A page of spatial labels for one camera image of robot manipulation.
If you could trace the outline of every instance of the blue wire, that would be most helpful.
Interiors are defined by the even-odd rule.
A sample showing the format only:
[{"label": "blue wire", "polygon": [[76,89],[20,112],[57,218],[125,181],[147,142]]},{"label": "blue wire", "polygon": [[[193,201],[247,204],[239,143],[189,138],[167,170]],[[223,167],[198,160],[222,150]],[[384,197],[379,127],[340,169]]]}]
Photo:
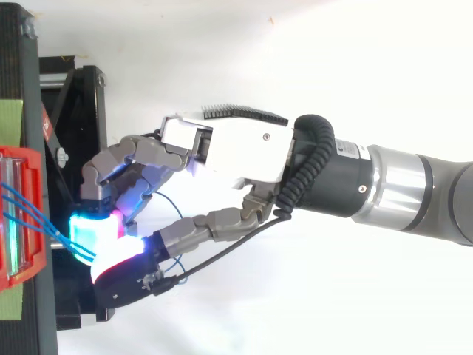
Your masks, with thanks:
[{"label": "blue wire", "polygon": [[183,214],[180,213],[180,211],[179,211],[179,209],[177,208],[176,204],[175,204],[174,202],[172,202],[172,200],[171,200],[169,197],[167,197],[167,196],[166,196],[165,194],[163,194],[162,192],[156,191],[155,193],[158,194],[158,195],[160,195],[160,196],[163,196],[165,199],[167,199],[167,201],[169,201],[169,202],[171,203],[171,205],[176,209],[176,211],[177,211],[179,217],[180,217],[181,219],[184,218],[184,217],[183,217]]},{"label": "blue wire", "polygon": [[[163,196],[165,199],[167,199],[167,201],[169,201],[169,202],[171,203],[171,205],[176,209],[176,211],[177,211],[177,213],[178,213],[180,219],[183,219],[183,214],[180,213],[180,210],[177,208],[176,204],[175,204],[169,197],[167,197],[167,196],[166,196],[165,194],[163,194],[162,192],[156,191],[155,193],[158,194],[158,195],[160,195],[160,196]],[[172,264],[171,266],[169,266],[169,267],[164,271],[164,273],[166,273],[166,272],[172,270],[173,267],[175,267],[177,264],[179,264],[180,267],[181,267],[183,270],[185,270],[183,264],[180,262],[181,257],[183,257],[182,254],[181,254],[180,256],[178,256],[178,257],[175,257],[175,258],[174,258],[174,264]]]},{"label": "blue wire", "polygon": [[47,218],[43,212],[41,212],[39,209],[36,208],[35,205],[33,205],[29,200],[27,200],[26,198],[24,198],[23,196],[20,195],[19,192],[17,192],[14,188],[12,187],[9,187],[6,183],[1,183],[1,187],[3,187],[4,189],[10,191],[12,194],[15,195],[15,197],[17,197],[21,202],[23,203],[26,203],[26,205],[28,207],[30,207],[34,212],[36,212],[37,215],[39,215],[40,217],[43,218],[44,222],[51,228],[52,231],[56,232],[57,229],[56,227],[54,227],[51,223],[51,221],[49,220],[49,218]]},{"label": "blue wire", "polygon": [[[29,229],[32,229],[33,231],[39,231],[40,233],[43,233],[43,234],[50,234],[50,232],[45,231],[44,229],[40,229],[40,228],[37,228],[37,227],[35,227],[35,226],[32,226],[31,224],[25,223],[25,222],[23,222],[22,220],[19,220],[18,218],[15,218],[15,217],[12,216],[11,214],[8,214],[8,213],[4,212],[3,215],[4,215],[6,218],[8,218],[9,220],[12,220],[13,222],[19,224],[20,226],[27,227],[27,228],[29,228]],[[65,244],[64,247],[65,247],[68,251],[72,252],[73,254],[77,254],[77,255],[79,255],[80,257],[83,257],[83,258],[84,258],[85,260],[87,260],[87,261],[90,261],[90,262],[93,261],[93,259],[92,259],[91,257],[88,257],[88,256],[86,256],[86,255],[83,255],[82,253],[80,253],[79,251],[77,251],[76,249],[74,249],[73,247],[71,247],[71,245],[69,245],[69,244]]]},{"label": "blue wire", "polygon": [[90,254],[93,257],[96,257],[95,253],[91,252],[89,249],[87,249],[87,248],[83,247],[82,245],[77,244],[77,243],[65,238],[65,236],[63,236],[61,233],[58,234],[57,229],[56,229],[56,233],[54,231],[52,231],[50,228],[48,228],[46,225],[44,225],[44,222],[41,222],[41,220],[35,214],[33,214],[31,211],[25,209],[24,206],[21,203],[18,203],[14,199],[9,198],[8,196],[5,196],[5,195],[2,195],[1,198],[6,200],[7,202],[12,203],[13,205],[19,207],[23,212],[26,212],[29,216],[31,216],[32,219],[34,219],[40,226],[42,226],[44,228],[44,230],[42,232],[46,232],[45,234],[50,234],[53,238],[55,238],[56,240],[58,240],[62,244],[75,246],[77,248],[82,249],[87,254]]},{"label": "blue wire", "polygon": [[173,259],[175,260],[174,261],[174,264],[172,264],[171,266],[169,266],[164,272],[168,272],[170,271],[173,267],[175,267],[179,262],[180,262],[180,258],[183,257],[183,255],[181,254],[180,256],[178,257],[174,257]]},{"label": "blue wire", "polygon": [[[19,192],[17,192],[14,188],[8,186],[6,183],[1,183],[1,187],[8,190],[9,192],[11,192],[13,195],[15,195],[15,197],[17,197],[20,201],[22,201],[23,203],[25,203],[28,207],[30,207],[34,212],[36,212],[36,214],[41,217],[43,219],[43,223],[41,223],[41,221],[38,221],[35,217],[33,217],[33,214],[28,211],[27,209],[24,208],[24,206],[22,206],[21,204],[17,203],[16,201],[14,202],[14,204],[16,206],[19,206],[21,207],[26,213],[28,213],[30,216],[32,216],[37,222],[39,222],[39,224],[41,226],[44,227],[44,229],[46,230],[46,232],[48,234],[51,234],[52,237],[54,237],[56,240],[60,241],[64,247],[69,250],[70,252],[72,252],[73,254],[74,253],[77,253],[79,256],[82,256],[82,257],[85,257],[84,259],[86,260],[90,260],[91,258],[90,257],[86,257],[84,255],[82,255],[80,252],[78,252],[76,249],[74,249],[73,247],[71,247],[71,245],[75,245],[77,246],[78,248],[80,249],[83,249],[85,252],[87,252],[88,254],[92,255],[92,256],[95,256],[94,253],[92,253],[91,251],[87,250],[86,248],[84,248],[83,246],[77,244],[77,243],[74,243],[72,242],[71,240],[68,240],[67,238],[65,238],[65,236],[63,236],[58,230],[56,227],[54,227],[54,225],[51,223],[51,221],[49,220],[49,218],[47,218],[39,209],[36,208],[36,206],[34,206],[29,200],[27,200],[26,198],[24,198],[23,196],[21,196],[21,194]],[[2,198],[3,197],[6,197],[8,200],[11,200],[9,197],[7,196],[4,196],[2,195]]]},{"label": "blue wire", "polygon": [[[178,258],[174,258],[174,260],[176,260],[176,263],[179,264],[180,268],[183,270],[183,272],[186,272],[186,268],[184,268],[184,265],[180,262],[180,260]],[[187,283],[187,277],[184,279],[184,281],[181,281],[180,283],[178,283],[178,285],[184,285],[185,283]]]}]

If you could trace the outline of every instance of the green tape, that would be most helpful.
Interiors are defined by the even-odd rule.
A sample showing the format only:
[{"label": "green tape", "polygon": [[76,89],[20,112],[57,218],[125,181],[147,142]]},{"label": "green tape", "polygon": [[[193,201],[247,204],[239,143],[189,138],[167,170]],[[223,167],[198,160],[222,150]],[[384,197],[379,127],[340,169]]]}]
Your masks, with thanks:
[{"label": "green tape", "polygon": [[23,100],[0,100],[0,145],[20,146],[22,110]]},{"label": "green tape", "polygon": [[[23,100],[0,100],[0,146],[20,146],[22,112]],[[0,320],[21,320],[22,306],[23,284],[0,292]]]},{"label": "green tape", "polygon": [[23,284],[0,292],[0,320],[21,320]]}]

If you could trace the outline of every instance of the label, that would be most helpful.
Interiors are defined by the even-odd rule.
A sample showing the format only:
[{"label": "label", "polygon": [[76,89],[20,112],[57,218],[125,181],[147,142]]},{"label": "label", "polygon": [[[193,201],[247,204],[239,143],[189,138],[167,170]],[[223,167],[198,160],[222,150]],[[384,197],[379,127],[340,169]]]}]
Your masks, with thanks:
[{"label": "label", "polygon": [[370,152],[368,152],[368,149],[365,146],[362,146],[361,144],[356,144],[356,146],[360,152],[361,159],[371,160]]},{"label": "label", "polygon": [[43,136],[46,142],[50,141],[51,133],[52,133],[52,124],[43,106]]},{"label": "label", "polygon": [[340,141],[339,139],[335,139],[335,145],[337,148],[337,154],[341,155],[342,157],[359,159],[360,153],[358,152],[358,147],[356,144],[347,141]]}]

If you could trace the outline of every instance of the screw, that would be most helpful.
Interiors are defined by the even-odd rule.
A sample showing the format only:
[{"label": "screw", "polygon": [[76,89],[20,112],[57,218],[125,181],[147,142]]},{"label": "screw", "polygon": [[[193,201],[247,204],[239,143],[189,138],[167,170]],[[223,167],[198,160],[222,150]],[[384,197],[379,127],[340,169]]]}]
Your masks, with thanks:
[{"label": "screw", "polygon": [[98,79],[98,84],[101,86],[101,87],[105,87],[106,86],[106,75],[104,73],[100,73],[97,77]]},{"label": "screw", "polygon": [[21,26],[21,33],[29,39],[37,39],[33,17],[26,17]]},{"label": "screw", "polygon": [[69,161],[69,155],[66,154],[66,151],[62,146],[56,151],[56,161],[61,169],[64,168],[66,163]]}]

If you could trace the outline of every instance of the cable connector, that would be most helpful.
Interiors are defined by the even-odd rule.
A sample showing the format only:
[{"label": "cable connector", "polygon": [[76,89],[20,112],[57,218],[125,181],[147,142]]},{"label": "cable connector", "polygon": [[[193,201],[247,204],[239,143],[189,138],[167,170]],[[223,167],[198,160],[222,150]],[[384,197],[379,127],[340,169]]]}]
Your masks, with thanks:
[{"label": "cable connector", "polygon": [[151,291],[153,295],[159,296],[160,294],[171,290],[173,287],[179,284],[179,280],[180,279],[178,276],[164,277],[156,283],[153,283]]}]

